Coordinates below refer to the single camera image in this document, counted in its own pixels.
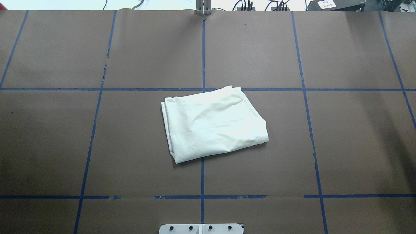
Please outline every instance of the table surface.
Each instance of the table surface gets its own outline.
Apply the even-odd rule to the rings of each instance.
[[[0,12],[0,233],[414,233],[415,23]],[[269,142],[175,164],[160,102],[226,85],[242,87]]]

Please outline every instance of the white towel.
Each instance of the white towel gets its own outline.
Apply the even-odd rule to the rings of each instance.
[[[269,141],[266,121],[240,87],[167,97],[162,113],[176,163]]]

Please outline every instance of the grid line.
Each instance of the grid line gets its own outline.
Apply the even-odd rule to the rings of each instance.
[[[307,100],[307,96],[306,96],[305,80],[304,80],[304,77],[303,77],[302,62],[300,60],[299,43],[298,43],[298,40],[297,40],[295,15],[293,14],[293,11],[291,11],[291,15],[292,15],[292,24],[293,24],[293,34],[294,34],[294,37],[295,37],[295,45],[296,45],[296,52],[297,52],[297,61],[299,63],[300,78],[302,79],[302,89],[303,89],[303,98],[305,100],[306,117],[307,117],[307,120],[308,120],[309,135],[310,135],[310,138],[311,138],[311,141],[312,141],[313,157],[315,159],[315,174],[316,174],[316,180],[317,180],[317,185],[318,185],[319,201],[320,201],[320,204],[321,204],[322,221],[323,221],[323,225],[324,225],[324,232],[325,232],[325,234],[328,234],[327,218],[326,218],[326,215],[325,215],[325,205],[324,205],[324,199],[322,197],[321,179],[319,177],[318,159],[316,157],[315,141],[314,141],[314,137],[313,137],[311,117],[310,117],[310,113],[309,113],[309,105],[308,105],[308,100]]]
[[[202,20],[202,92],[206,91],[205,85],[205,19]],[[201,159],[201,223],[205,223],[205,157]]]
[[[60,195],[0,195],[0,199],[80,199],[81,196]],[[84,196],[83,199],[110,199],[110,196]]]
[[[167,195],[154,196],[154,199],[264,199],[267,195]]]
[[[416,197],[416,194],[324,194],[323,198],[385,198]],[[319,195],[304,195],[303,198],[320,198]]]
[[[0,91],[100,91],[100,88],[0,88]],[[216,88],[205,88],[214,91]],[[297,91],[303,88],[241,88],[242,91]],[[305,88],[307,92],[414,92],[416,89],[348,89],[348,88]],[[102,91],[202,91],[203,88],[103,88]]]
[[[113,38],[114,23],[116,21],[116,16],[117,16],[117,11],[115,10],[114,11],[114,16],[113,16],[113,23],[111,25],[110,39],[109,39],[108,50],[107,50],[107,58],[109,58],[109,55],[110,55],[111,40]],[[91,133],[91,139],[90,139],[90,142],[89,142],[87,162],[85,164],[84,178],[82,180],[81,195],[80,195],[80,198],[79,198],[77,218],[75,220],[74,234],[77,234],[77,232],[78,232],[79,219],[80,219],[81,210],[82,210],[82,202],[84,200],[85,185],[87,183],[87,175],[88,175],[89,162],[90,162],[90,159],[91,159],[92,143],[94,141],[95,129],[97,127],[97,117],[98,117],[98,111],[99,111],[100,104],[101,104],[101,97],[102,97],[102,93],[103,93],[103,87],[104,87],[106,70],[107,70],[107,64],[105,64],[105,66],[104,66],[103,79],[101,81],[100,93],[98,95],[98,100],[97,100],[97,108],[95,110],[94,123],[92,125],[92,133]]]
[[[10,62],[12,61],[13,54],[15,53],[16,46],[17,46],[17,43],[19,42],[19,38],[20,38],[20,35],[22,34],[23,27],[25,26],[28,14],[29,14],[29,11],[27,10],[26,13],[25,13],[25,16],[23,18],[22,24],[20,26],[19,33],[17,34],[17,37],[16,37],[15,43],[13,45],[12,51],[10,53],[9,60],[7,61],[6,68],[4,69],[3,76],[2,76],[1,81],[0,81],[0,89],[3,86],[4,79],[6,78],[7,70],[9,70]]]
[[[380,10],[379,10],[379,17],[380,17],[381,28],[383,30],[384,39],[386,40],[387,48],[388,48],[389,53],[390,53],[391,61],[393,62],[394,69],[396,70],[397,78],[400,82],[400,87],[401,87],[401,90],[403,91],[403,96],[404,96],[404,99],[406,100],[407,108],[409,109],[409,113],[410,113],[410,116],[411,116],[412,121],[413,121],[413,126],[416,129],[415,117],[413,116],[412,108],[410,107],[409,99],[407,98],[406,90],[404,89],[403,81],[401,80],[400,72],[399,72],[399,69],[397,67],[396,60],[394,59],[393,52],[392,52],[391,47],[390,47],[389,39],[388,39],[387,34],[386,34],[386,29],[384,28],[383,16],[381,15]]]

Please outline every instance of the black cable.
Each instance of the black cable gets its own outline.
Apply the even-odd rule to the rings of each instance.
[[[139,6],[141,6],[143,4],[143,2],[144,2],[144,0],[141,0],[140,3],[138,5],[135,5],[134,7],[132,7],[132,9],[138,8]]]
[[[241,4],[242,4],[242,3],[243,3],[243,0],[238,0],[238,1],[235,3],[235,5],[234,5],[234,7],[233,7],[233,9],[232,9],[232,10],[234,10],[234,9],[235,9],[235,7],[237,6],[237,4],[238,4],[239,2],[241,2]]]
[[[267,11],[267,8],[270,6],[270,4],[272,4],[272,2],[276,3],[276,8],[277,8],[277,6],[279,5],[279,2],[278,1],[270,1],[269,4],[267,4],[266,9],[264,9],[264,11]]]
[[[282,9],[284,2],[280,2],[280,4],[278,5],[278,7],[275,10],[280,11],[280,9]]]

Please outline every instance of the wire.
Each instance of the wire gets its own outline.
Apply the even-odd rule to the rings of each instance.
[[[241,2],[241,4],[243,4],[243,0],[238,0],[238,1],[235,3],[235,5],[234,5],[234,7],[233,7],[233,9],[232,9],[232,10],[234,10],[234,9],[235,9],[235,7],[237,6],[237,4],[238,4],[239,2]]]
[[[272,2],[276,3],[276,9],[274,9],[274,10],[285,10],[285,7],[287,9],[287,5],[283,1],[281,1],[281,2],[279,2],[279,1],[270,1],[269,4],[266,6],[266,9],[264,9],[264,11],[267,11],[267,8],[270,6],[270,4],[272,4]]]
[[[136,5],[136,6],[134,6],[132,9],[138,8],[139,6],[141,6],[143,4],[143,2],[144,2],[144,0],[141,0],[140,3],[138,5]]]
[[[105,0],[105,5],[104,5],[104,7],[103,7],[103,10],[104,10],[104,8],[107,6],[107,0]]]
[[[269,4],[267,4],[266,9],[264,9],[264,11],[267,11],[267,8],[270,6],[270,4],[272,4],[272,2],[276,3],[276,8],[278,7],[278,5],[279,5],[278,1],[270,1]]]

